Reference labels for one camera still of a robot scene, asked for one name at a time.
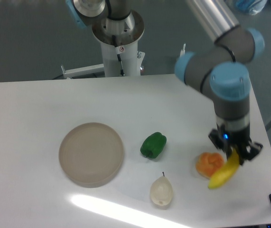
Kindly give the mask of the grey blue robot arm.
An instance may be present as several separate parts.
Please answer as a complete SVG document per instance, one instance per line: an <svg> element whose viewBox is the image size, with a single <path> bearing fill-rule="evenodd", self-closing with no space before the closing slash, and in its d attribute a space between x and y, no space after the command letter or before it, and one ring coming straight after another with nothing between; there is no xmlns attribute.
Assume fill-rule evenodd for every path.
<svg viewBox="0 0 271 228"><path fill-rule="evenodd" d="M144 33L141 15L129 0L68 0L77 24L92 27L102 46L106 76L138 76L137 50ZM216 128L209 134L214 146L227 157L238 154L239 164L255 158L262 144L250 137L249 94L251 82L246 64L264 51L264 39L255 29L244 29L222 0L189 0L213 47L204 53L186 52L174 68L176 77L214 104Z"/></svg>

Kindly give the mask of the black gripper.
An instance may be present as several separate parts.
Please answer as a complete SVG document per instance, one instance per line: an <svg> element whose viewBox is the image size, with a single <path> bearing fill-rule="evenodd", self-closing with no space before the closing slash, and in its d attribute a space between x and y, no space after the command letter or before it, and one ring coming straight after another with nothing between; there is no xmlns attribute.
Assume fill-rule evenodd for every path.
<svg viewBox="0 0 271 228"><path fill-rule="evenodd" d="M229 147L237 147L239 164L243 166L245 161L254 159L263 149L259 142L253 142L250 138L250 117L243 116L235 120L227 120L216 117L217 129L212 129L208 135L213 145L222 150L229 157Z"/></svg>

